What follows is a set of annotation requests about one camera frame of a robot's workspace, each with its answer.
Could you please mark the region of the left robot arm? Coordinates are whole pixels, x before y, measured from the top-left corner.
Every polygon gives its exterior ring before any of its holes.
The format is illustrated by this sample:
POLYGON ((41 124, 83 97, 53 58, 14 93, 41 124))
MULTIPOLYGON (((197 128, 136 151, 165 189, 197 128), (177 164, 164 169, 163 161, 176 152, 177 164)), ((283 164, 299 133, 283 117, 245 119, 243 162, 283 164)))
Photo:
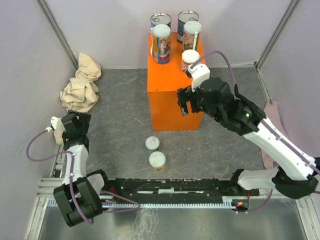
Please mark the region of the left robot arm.
POLYGON ((87 133, 91 114, 69 110, 62 118, 52 118, 52 126, 62 131, 63 150, 67 157, 66 173, 53 197, 69 227, 82 222, 92 225, 94 217, 103 213, 100 195, 111 189, 101 169, 86 173, 90 141, 87 133))

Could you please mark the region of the white lid small can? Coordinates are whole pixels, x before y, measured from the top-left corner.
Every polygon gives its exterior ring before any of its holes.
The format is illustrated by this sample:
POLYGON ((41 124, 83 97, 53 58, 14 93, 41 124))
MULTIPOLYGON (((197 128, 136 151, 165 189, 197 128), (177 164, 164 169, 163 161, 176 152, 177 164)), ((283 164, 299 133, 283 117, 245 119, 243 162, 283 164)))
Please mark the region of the white lid small can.
POLYGON ((181 70, 182 72, 186 72, 189 65, 194 64, 197 60, 199 60, 200 54, 193 49, 184 50, 181 54, 181 70))

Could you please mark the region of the yellow can white lid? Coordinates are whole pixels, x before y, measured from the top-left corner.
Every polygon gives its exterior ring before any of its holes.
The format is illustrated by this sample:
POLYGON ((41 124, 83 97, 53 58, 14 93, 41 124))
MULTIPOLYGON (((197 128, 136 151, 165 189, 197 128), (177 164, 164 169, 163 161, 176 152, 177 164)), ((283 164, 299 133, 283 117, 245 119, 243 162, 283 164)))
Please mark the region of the yellow can white lid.
POLYGON ((155 172, 161 172, 166 167, 166 156, 160 151, 151 153, 148 160, 152 170, 155 172))

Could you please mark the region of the colourful can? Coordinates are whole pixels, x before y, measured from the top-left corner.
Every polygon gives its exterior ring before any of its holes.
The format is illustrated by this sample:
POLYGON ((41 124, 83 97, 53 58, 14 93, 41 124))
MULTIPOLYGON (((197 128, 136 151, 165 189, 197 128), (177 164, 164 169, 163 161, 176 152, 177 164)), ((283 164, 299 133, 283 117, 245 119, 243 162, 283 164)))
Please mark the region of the colourful can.
POLYGON ((202 25, 198 21, 188 21, 183 26, 182 52, 186 50, 198 50, 198 42, 201 36, 202 25))

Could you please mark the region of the yellow labelled can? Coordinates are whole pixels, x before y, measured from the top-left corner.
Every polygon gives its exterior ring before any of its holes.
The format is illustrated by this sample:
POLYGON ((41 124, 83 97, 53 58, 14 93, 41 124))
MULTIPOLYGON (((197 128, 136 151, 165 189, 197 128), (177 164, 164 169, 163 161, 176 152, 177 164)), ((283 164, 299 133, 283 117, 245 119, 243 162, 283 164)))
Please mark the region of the yellow labelled can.
POLYGON ((152 28, 152 56, 159 65, 170 61, 171 29, 166 24, 158 24, 152 28))

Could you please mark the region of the blue tall tin can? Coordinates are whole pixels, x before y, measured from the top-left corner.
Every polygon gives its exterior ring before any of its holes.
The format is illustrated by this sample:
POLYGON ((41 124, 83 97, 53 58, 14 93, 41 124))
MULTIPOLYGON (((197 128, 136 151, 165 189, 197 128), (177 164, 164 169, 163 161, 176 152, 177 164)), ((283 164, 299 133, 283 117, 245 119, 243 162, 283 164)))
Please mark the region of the blue tall tin can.
POLYGON ((169 28, 171 27, 171 16, 168 13, 155 13, 150 17, 150 26, 153 28, 159 24, 167 25, 169 28))

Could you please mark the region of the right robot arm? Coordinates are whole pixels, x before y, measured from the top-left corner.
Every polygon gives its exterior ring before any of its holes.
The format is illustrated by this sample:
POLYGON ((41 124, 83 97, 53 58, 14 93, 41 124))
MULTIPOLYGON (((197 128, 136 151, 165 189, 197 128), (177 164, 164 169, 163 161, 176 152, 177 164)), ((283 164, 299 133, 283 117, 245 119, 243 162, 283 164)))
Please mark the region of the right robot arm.
POLYGON ((315 192, 319 184, 318 159, 288 140, 261 108, 239 93, 237 86, 231 90, 219 77, 210 77, 196 88, 179 88, 176 93, 182 115, 189 113, 190 103, 193 113, 207 114, 227 130, 257 145, 277 163, 270 169, 237 170, 229 183, 231 193, 240 196, 252 189, 276 189, 297 200, 315 192))

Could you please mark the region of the grey lid can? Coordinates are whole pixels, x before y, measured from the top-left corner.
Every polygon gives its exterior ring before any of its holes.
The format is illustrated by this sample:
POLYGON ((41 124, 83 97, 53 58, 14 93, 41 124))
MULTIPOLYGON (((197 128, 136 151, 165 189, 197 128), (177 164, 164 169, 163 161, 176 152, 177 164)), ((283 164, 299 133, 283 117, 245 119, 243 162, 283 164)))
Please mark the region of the grey lid can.
POLYGON ((160 140, 156 136, 149 136, 145 140, 145 146, 150 153, 156 152, 160 147, 160 140))

